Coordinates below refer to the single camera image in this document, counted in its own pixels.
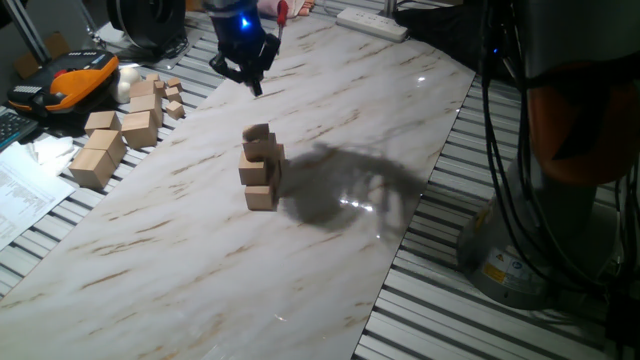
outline warning label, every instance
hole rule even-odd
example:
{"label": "warning label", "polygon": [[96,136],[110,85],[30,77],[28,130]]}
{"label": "warning label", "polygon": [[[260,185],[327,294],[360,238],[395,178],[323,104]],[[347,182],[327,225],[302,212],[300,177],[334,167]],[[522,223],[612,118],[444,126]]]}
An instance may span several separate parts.
{"label": "warning label", "polygon": [[544,281],[515,257],[496,248],[491,249],[482,273],[494,281],[519,292],[538,295]]}

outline white ball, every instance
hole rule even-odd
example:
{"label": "white ball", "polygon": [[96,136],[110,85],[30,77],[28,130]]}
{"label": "white ball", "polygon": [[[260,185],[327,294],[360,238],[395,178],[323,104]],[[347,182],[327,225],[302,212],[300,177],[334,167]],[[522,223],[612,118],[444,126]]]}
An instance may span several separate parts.
{"label": "white ball", "polygon": [[114,88],[115,91],[111,92],[113,99],[120,104],[126,104],[131,100],[129,98],[129,90],[131,90],[131,84],[126,82],[120,82],[117,87]]}
{"label": "white ball", "polygon": [[129,84],[135,84],[138,81],[142,81],[142,77],[140,77],[140,73],[138,70],[128,67],[120,69],[120,82],[126,82]]}

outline yellow label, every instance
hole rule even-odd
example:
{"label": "yellow label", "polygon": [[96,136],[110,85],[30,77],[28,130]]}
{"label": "yellow label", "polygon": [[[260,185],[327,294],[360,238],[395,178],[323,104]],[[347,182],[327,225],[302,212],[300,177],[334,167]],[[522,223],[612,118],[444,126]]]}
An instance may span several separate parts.
{"label": "yellow label", "polygon": [[487,275],[488,277],[492,278],[493,280],[501,284],[502,284],[502,281],[504,281],[504,277],[506,275],[504,271],[500,271],[500,269],[498,269],[497,267],[491,264],[485,264],[482,272],[485,273],[485,275]]}

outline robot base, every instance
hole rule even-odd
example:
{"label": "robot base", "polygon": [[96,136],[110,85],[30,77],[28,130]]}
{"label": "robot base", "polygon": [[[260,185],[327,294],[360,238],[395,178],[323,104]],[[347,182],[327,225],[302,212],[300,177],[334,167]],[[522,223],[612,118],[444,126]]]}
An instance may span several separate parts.
{"label": "robot base", "polygon": [[[529,237],[544,249],[544,243],[527,209],[517,174],[517,164],[514,162],[509,168],[507,180],[516,212]],[[532,184],[563,253],[584,273],[597,278],[614,255],[618,221],[615,209],[594,205],[596,188],[570,187],[546,178],[535,161],[532,161]],[[549,277],[570,284],[538,254],[518,230],[511,214],[509,218],[518,244],[536,268]],[[460,233],[457,257],[459,270],[475,287],[491,299],[510,307],[526,310],[551,307],[571,309],[584,299],[584,295],[562,291],[548,283],[522,261],[495,199],[476,214]]]}

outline metal frame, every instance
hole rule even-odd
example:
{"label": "metal frame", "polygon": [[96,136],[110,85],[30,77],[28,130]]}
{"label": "metal frame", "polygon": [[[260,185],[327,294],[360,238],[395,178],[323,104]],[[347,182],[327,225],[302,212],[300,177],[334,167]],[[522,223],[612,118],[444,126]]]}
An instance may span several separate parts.
{"label": "metal frame", "polygon": [[38,30],[33,26],[27,11],[22,6],[22,2],[20,0],[2,0],[2,3],[38,64],[42,66],[51,61],[51,54],[40,35],[38,35]]}

